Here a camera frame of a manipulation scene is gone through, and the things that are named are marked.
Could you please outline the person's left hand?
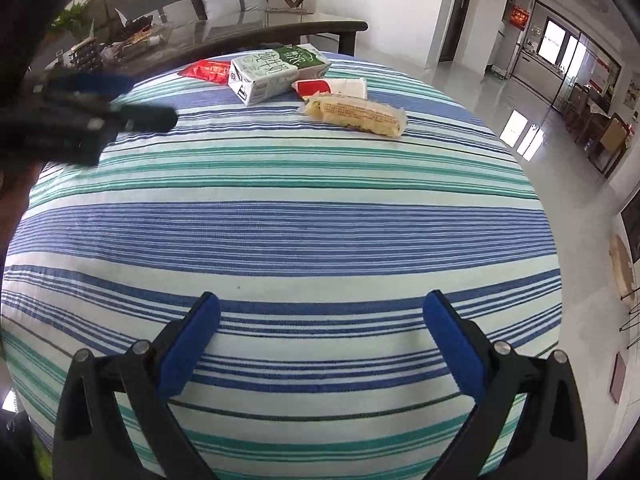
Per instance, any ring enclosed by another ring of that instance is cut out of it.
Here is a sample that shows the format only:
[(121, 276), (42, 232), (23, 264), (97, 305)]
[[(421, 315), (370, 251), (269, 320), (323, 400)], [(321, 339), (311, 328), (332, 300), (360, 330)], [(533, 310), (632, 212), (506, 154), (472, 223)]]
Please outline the person's left hand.
[(35, 162), (20, 169), (2, 171), (0, 200), (0, 252), (6, 258), (12, 237), (28, 208), (29, 193), (36, 184), (43, 162)]

